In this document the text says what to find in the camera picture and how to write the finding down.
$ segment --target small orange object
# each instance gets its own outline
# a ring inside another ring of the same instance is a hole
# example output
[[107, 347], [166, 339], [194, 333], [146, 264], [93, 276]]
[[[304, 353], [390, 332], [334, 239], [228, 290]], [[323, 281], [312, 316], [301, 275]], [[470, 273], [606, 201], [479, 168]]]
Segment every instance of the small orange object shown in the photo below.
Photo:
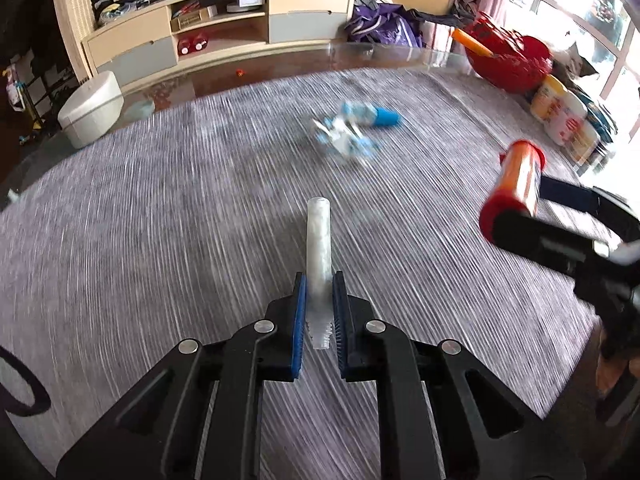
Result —
[[494, 221], [504, 211], [536, 214], [545, 154], [533, 142], [521, 139], [500, 156], [500, 163], [498, 181], [480, 211], [480, 230], [490, 242], [494, 240]]
[[491, 57], [494, 55], [493, 52], [476, 40], [476, 38], [468, 35], [464, 30], [454, 28], [451, 37], [463, 46], [466, 46], [474, 54], [478, 54], [478, 56]]

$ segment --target red cap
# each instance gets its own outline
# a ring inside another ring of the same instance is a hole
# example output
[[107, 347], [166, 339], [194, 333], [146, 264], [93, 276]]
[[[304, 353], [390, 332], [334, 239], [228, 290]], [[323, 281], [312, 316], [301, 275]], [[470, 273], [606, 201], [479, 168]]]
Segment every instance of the red cap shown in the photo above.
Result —
[[478, 223], [480, 225], [480, 231], [482, 235], [491, 243], [494, 243], [494, 221], [500, 213], [503, 213], [507, 209], [527, 212], [527, 206], [525, 206], [519, 200], [505, 192], [495, 192], [484, 202], [482, 209], [480, 210], [480, 218]]
[[[540, 158], [540, 171], [542, 171], [545, 167], [545, 153], [537, 147], [533, 142], [526, 139], [516, 140], [512, 142], [511, 145], [507, 148], [507, 151], [500, 154], [500, 164], [504, 162], [509, 150], [518, 144], [527, 144], [531, 146], [538, 153], [538, 157]], [[480, 210], [480, 218], [479, 225], [480, 231], [484, 238], [486, 238], [489, 242], [493, 243], [493, 231], [494, 231], [494, 221], [496, 217], [506, 211], [507, 209], [520, 211], [528, 213], [527, 206], [522, 202], [516, 199], [511, 193], [506, 192], [504, 190], [494, 190], [489, 198], [482, 205], [482, 209]]]

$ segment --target window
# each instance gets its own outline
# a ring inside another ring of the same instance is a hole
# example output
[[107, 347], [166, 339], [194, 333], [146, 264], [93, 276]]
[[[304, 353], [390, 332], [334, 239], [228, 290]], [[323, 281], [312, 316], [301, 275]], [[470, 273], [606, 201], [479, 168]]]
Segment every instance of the window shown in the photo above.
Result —
[[598, 74], [580, 86], [611, 111], [618, 131], [633, 137], [640, 124], [640, 32], [622, 0], [508, 0], [506, 27], [557, 49], [577, 43]]

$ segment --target gray carpet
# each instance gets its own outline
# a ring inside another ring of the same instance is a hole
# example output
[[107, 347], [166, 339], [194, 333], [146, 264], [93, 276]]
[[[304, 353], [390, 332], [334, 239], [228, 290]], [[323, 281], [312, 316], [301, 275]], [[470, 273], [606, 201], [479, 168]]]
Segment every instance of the gray carpet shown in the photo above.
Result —
[[[368, 168], [326, 158], [307, 133], [310, 116], [344, 99], [404, 117], [370, 132], [382, 152]], [[63, 161], [0, 215], [0, 344], [53, 401], [16, 420], [20, 434], [53, 470], [180, 339], [221, 340], [258, 319], [304, 269], [305, 204], [318, 195], [332, 202], [334, 266], [351, 294], [410, 337], [462, 341], [545, 415], [594, 318], [568, 280], [479, 233], [498, 152], [520, 137], [545, 149], [548, 174], [574, 179], [533, 118], [486, 82], [356, 70], [203, 98]], [[374, 386], [341, 382], [333, 351], [307, 349], [299, 381], [265, 390], [263, 478], [379, 475]]]

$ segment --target clear plastic tube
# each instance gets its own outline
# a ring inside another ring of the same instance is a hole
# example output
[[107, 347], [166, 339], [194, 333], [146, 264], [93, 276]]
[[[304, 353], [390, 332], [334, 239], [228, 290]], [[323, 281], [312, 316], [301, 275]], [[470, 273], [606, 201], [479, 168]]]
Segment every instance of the clear plastic tube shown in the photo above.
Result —
[[334, 329], [331, 211], [322, 197], [306, 204], [306, 329], [313, 348], [329, 348]]

